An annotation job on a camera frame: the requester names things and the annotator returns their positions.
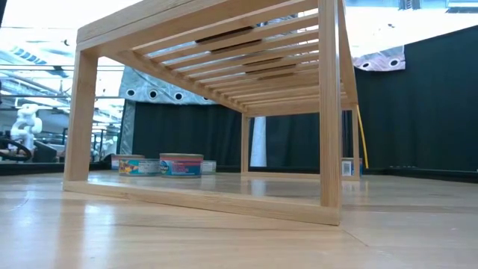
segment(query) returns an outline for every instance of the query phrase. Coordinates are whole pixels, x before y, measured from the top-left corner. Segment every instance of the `cat food can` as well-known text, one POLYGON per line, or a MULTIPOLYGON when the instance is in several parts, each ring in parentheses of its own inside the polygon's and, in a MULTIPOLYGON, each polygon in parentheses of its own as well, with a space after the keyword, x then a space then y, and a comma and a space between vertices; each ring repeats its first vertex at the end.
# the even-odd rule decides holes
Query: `cat food can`
POLYGON ((122 158, 119 160, 120 176, 157 176, 158 174, 158 159, 122 158))
POLYGON ((120 168, 120 159, 122 158, 144 158, 143 155, 119 155, 119 154, 113 154, 111 156, 111 169, 112 170, 118 170, 120 168))
POLYGON ((199 178, 202 175, 200 154, 162 153, 160 156, 161 175, 170 178, 199 178))

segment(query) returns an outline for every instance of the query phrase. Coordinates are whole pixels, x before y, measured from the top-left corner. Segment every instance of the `can label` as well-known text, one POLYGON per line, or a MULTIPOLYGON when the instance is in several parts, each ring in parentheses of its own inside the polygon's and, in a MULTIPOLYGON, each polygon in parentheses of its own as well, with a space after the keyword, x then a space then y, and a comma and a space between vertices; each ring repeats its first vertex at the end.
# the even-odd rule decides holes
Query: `can label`
POLYGON ((159 173, 158 161, 121 160, 119 172, 128 176, 154 176, 159 173))
POLYGON ((120 168, 120 160, 118 159, 111 160, 111 169, 118 170, 119 168, 120 168))
POLYGON ((201 176, 201 160, 161 160, 160 171, 164 176, 201 176))
POLYGON ((216 173, 216 162, 215 161, 203 161, 201 165, 202 174, 206 173, 216 173))

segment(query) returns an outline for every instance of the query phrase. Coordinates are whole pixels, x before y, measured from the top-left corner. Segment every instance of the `floor board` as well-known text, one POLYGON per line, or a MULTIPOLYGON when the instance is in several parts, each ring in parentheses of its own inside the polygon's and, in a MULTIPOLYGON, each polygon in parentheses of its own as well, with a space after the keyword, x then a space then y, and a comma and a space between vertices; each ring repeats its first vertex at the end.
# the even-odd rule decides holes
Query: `floor board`
MULTIPOLYGON (((108 178, 108 173, 91 175, 108 178)), ((63 192, 61 177, 0 177, 0 268, 476 268, 478 263, 478 185, 393 176, 344 182, 343 221, 334 227, 63 192)), ((156 183, 311 200, 320 187, 313 180, 251 179, 246 189, 244 180, 233 178, 156 183)))

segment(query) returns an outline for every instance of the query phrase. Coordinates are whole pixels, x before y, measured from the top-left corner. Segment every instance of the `black curtain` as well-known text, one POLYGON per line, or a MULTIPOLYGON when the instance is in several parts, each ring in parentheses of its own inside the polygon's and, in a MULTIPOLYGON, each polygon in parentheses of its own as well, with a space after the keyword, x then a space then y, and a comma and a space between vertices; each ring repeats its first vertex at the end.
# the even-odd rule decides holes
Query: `black curtain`
MULTIPOLYGON (((268 167, 319 169, 319 114, 267 117, 268 167)), ((342 151, 353 156, 352 113, 342 114, 342 151)))
POLYGON ((0 27, 3 21, 3 14, 5 13, 5 7, 7 6, 7 0, 0 0, 0 27))
MULTIPOLYGON (((203 154, 218 166, 240 166, 241 115, 222 105, 136 103, 133 153, 203 154)), ((249 149, 252 141, 251 122, 249 149)))
MULTIPOLYGON (((356 69, 371 168, 478 169, 477 44, 475 26, 406 45, 406 70, 356 69)), ((318 115, 268 117, 266 128, 268 166, 318 165, 318 115)))

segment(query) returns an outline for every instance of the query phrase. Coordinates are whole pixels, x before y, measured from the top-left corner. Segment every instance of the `wooden slat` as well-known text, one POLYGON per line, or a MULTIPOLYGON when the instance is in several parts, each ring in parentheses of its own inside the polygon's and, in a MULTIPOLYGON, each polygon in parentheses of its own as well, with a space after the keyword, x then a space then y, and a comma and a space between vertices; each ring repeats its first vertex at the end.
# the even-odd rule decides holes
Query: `wooden slat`
POLYGON ((308 114, 317 113, 320 110, 319 99, 309 99, 298 101, 289 101, 284 103, 273 103, 268 105, 261 105, 247 107, 247 116, 259 117, 259 116, 281 116, 292 114, 308 114))
POLYGON ((244 81, 234 81, 228 82, 223 84, 215 84, 211 86, 207 86, 206 88, 212 90, 219 90, 219 89, 228 89, 232 87, 241 87, 241 86, 265 86, 271 84, 281 83, 283 81, 294 81, 297 79, 314 79, 318 77, 317 72, 315 70, 306 70, 302 72, 296 72, 294 74, 289 74, 287 76, 279 76, 277 78, 268 78, 268 79, 260 79, 260 80, 244 80, 244 81))
POLYGON ((195 0, 143 0, 78 29, 76 43, 107 34, 150 16, 167 12, 195 0))
POLYGON ((96 55, 76 52, 63 176, 65 182, 87 181, 88 179, 97 69, 98 57, 96 55))
POLYGON ((174 61, 168 64, 171 69, 181 68, 181 73, 184 75, 191 75, 199 72, 211 71, 220 68, 216 63, 220 64, 218 60, 224 58, 231 58, 238 55, 247 55, 256 52, 263 52, 268 49, 280 48, 317 39, 318 30, 304 31, 295 34, 287 34, 281 37, 274 37, 267 40, 262 40, 258 43, 247 43, 235 46, 229 49, 221 49, 218 52, 208 53, 206 55, 197 55, 184 60, 174 61))
POLYGON ((145 55, 151 52, 156 52, 161 49, 177 46, 180 44, 200 40, 205 37, 212 37, 218 34, 223 34, 229 31, 237 30, 247 26, 257 25, 261 22, 270 21, 283 16, 288 16, 294 13, 299 13, 304 10, 310 10, 317 6, 316 0, 292 0, 281 4, 266 7, 260 10, 253 11, 244 15, 236 16, 231 19, 226 19, 221 22, 216 22, 172 37, 167 37, 162 40, 156 40, 151 43, 144 44, 133 48, 136 53, 145 55))
MULTIPOLYGON (((149 5, 136 6, 139 8, 134 8, 135 6, 127 7, 121 10, 120 14, 115 13, 108 16, 108 21, 112 22, 110 25, 106 25, 104 20, 100 20, 82 29, 80 33, 83 33, 83 31, 96 32, 95 28, 108 30, 98 31, 103 32, 103 34, 91 34, 87 40, 80 41, 76 46, 77 50, 94 50, 99 56, 112 55, 184 31, 280 4, 287 0, 248 1, 246 4, 243 0, 181 1, 183 4, 168 10, 158 9, 157 12, 149 11, 150 8, 154 8, 151 7, 152 5, 163 1, 171 2, 174 5, 176 0, 145 1, 149 5), (122 17, 127 13, 133 14, 126 20, 130 23, 121 22, 122 17)), ((79 40, 84 39, 82 35, 79 34, 79 40)))
POLYGON ((213 100, 215 102, 220 103, 221 105, 224 105, 228 108, 231 108, 233 110, 239 111, 239 112, 244 112, 245 108, 240 105, 236 105, 232 102, 230 102, 227 99, 224 99, 223 97, 214 95, 211 93, 209 90, 206 90, 204 87, 201 86, 194 86, 190 82, 188 82, 184 77, 181 76, 173 76, 166 67, 164 67, 161 64, 157 64, 152 62, 150 59, 139 55, 136 52, 133 51, 124 51, 120 52, 116 55, 109 55, 109 58, 118 61, 122 64, 125 64, 129 67, 133 67, 137 70, 140 70, 141 72, 144 72, 146 74, 152 75, 156 78, 160 78, 164 80, 165 82, 175 84, 178 87, 181 87, 185 90, 189 90, 190 92, 199 94, 200 96, 204 96, 210 100, 213 100))
POLYGON ((253 104, 244 104, 242 101, 243 100, 236 100, 236 99, 233 99, 233 101, 235 101, 236 103, 238 104, 242 104, 242 105, 245 105, 247 108, 255 108, 256 106, 262 106, 262 105, 277 105, 277 108, 278 110, 281 110, 282 109, 282 105, 286 105, 288 104, 289 102, 293 102, 293 101, 299 101, 299 100, 302 100, 302 101, 308 101, 310 99, 320 99, 320 94, 318 93, 301 93, 301 94, 298 94, 298 95, 286 95, 286 96, 271 96, 271 97, 267 97, 267 98, 264 98, 264 99, 259 99, 257 97, 249 97, 248 99, 244 99, 245 102, 250 102, 250 100, 257 100, 257 102, 253 103, 253 104))
MULTIPOLYGON (((234 101, 241 103, 242 105, 254 105, 257 103, 265 103, 272 99, 288 98, 288 97, 298 97, 306 96, 313 93, 319 93, 317 86, 312 87, 299 87, 289 90, 276 90, 260 93, 250 93, 245 95, 234 96, 232 98, 234 101)), ((346 98, 346 93, 341 93, 343 98, 346 98)))
POLYGON ((320 204, 341 208, 342 116, 337 0, 319 3, 320 204))
POLYGON ((240 135, 240 172, 249 172, 249 129, 251 121, 245 114, 242 114, 241 135, 240 135))
POLYGON ((275 67, 283 67, 283 66, 292 65, 292 64, 301 64, 301 63, 306 63, 308 61, 316 61, 318 60, 318 58, 319 58, 318 53, 313 52, 306 55, 286 57, 277 61, 265 61, 259 64, 251 64, 249 66, 239 66, 239 67, 220 69, 220 70, 216 70, 212 72, 192 75, 190 76, 190 78, 192 78, 195 81, 200 81, 200 80, 204 80, 208 78, 217 78, 217 77, 222 77, 225 75, 234 75, 234 74, 238 74, 242 72, 254 72, 258 70, 275 68, 275 67))
POLYGON ((218 91, 213 91, 215 94, 228 94, 230 96, 233 95, 238 95, 242 94, 245 92, 260 92, 265 89, 279 89, 283 87, 300 87, 300 86, 312 86, 312 85, 318 85, 319 84, 319 78, 316 74, 314 75, 304 75, 302 76, 302 79, 295 79, 293 81, 290 80, 285 80, 285 81, 275 81, 275 82, 268 82, 268 83, 263 83, 260 85, 247 85, 247 86, 241 86, 241 87, 232 87, 232 88, 226 88, 226 89, 220 89, 218 91))
POLYGON ((260 93, 266 91, 274 91, 274 90, 284 90, 284 89, 291 89, 295 87, 307 87, 318 85, 319 79, 316 77, 315 80, 302 80, 296 79, 293 81, 281 81, 280 85, 261 85, 261 86, 242 86, 242 87, 233 87, 228 89, 219 89, 213 90, 213 93, 218 94, 225 94, 227 96, 236 96, 241 94, 248 94, 248 93, 260 93))
POLYGON ((349 100, 342 100, 341 109, 342 111, 351 111, 357 104, 349 102, 349 100))
POLYGON ((316 173, 270 173, 270 172, 247 172, 242 173, 240 180, 241 181, 252 181, 257 180, 258 178, 264 181, 286 181, 289 182, 290 179, 293 179, 294 182, 316 182, 320 179, 320 174, 316 173))
POLYGON ((352 109, 352 145, 353 145, 353 180, 360 180, 360 145, 359 145, 359 113, 357 105, 352 109))
POLYGON ((227 82, 235 82, 235 81, 247 81, 247 80, 253 80, 253 79, 260 79, 272 75, 285 75, 285 74, 291 74, 294 72, 301 72, 301 71, 306 71, 310 69, 317 69, 319 67, 319 62, 311 62, 311 63, 306 63, 306 64, 297 64, 296 66, 290 66, 290 67, 279 67, 279 68, 274 68, 271 71, 266 70, 264 72, 258 72, 258 73, 253 73, 253 74, 240 74, 240 75, 230 75, 227 77, 221 77, 221 78, 215 78, 214 80, 210 81, 200 81, 201 84, 205 86, 214 86, 215 84, 224 84, 227 82))
MULTIPOLYGON (((317 48, 317 44, 316 45, 304 44, 304 45, 298 45, 298 46, 290 46, 283 49, 273 49, 266 52, 259 52, 252 55, 246 55, 242 57, 236 57, 236 58, 227 59, 221 62, 217 62, 213 67, 207 68, 206 71, 212 71, 215 69, 224 69, 228 67, 236 67, 243 64, 251 64, 251 63, 257 63, 259 61, 267 61, 271 59, 283 58, 286 56, 298 55, 301 53, 312 52, 313 49, 316 49, 316 48, 317 48)), ((209 82, 221 81, 223 79, 225 78, 208 78, 200 82, 203 84, 210 84, 209 82)))
POLYGON ((309 102, 313 100, 314 102, 318 103, 319 98, 320 98, 319 93, 315 93, 315 94, 288 97, 288 98, 271 99, 271 100, 268 100, 267 103, 248 105, 247 107, 252 110, 255 108, 266 108, 266 107, 275 106, 276 110, 282 110, 284 109, 283 107, 284 105, 296 104, 298 102, 309 102))
POLYGON ((271 217, 283 220, 338 225, 339 211, 307 200, 279 197, 254 197, 213 191, 140 187, 121 183, 67 182, 65 190, 83 194, 177 205, 234 214, 271 217))
POLYGON ((195 55, 201 52, 211 51, 215 49, 227 48, 237 44, 242 44, 254 40, 260 40, 265 37, 271 37, 277 34, 284 34, 286 32, 295 31, 301 28, 307 28, 313 25, 317 25, 317 14, 304 16, 296 19, 288 19, 283 22, 278 22, 272 25, 266 25, 264 27, 254 28, 245 34, 233 37, 233 38, 218 38, 217 42, 214 40, 208 41, 203 44, 193 44, 190 46, 184 46, 175 49, 170 52, 164 52, 157 56, 152 57, 156 62, 164 62, 181 58, 188 55, 195 55))
POLYGON ((345 0, 338 1, 338 31, 341 38, 339 43, 341 79, 344 82, 345 91, 349 97, 358 102, 356 75, 353 67, 352 55, 350 54, 349 36, 347 34, 347 24, 345 20, 345 0))

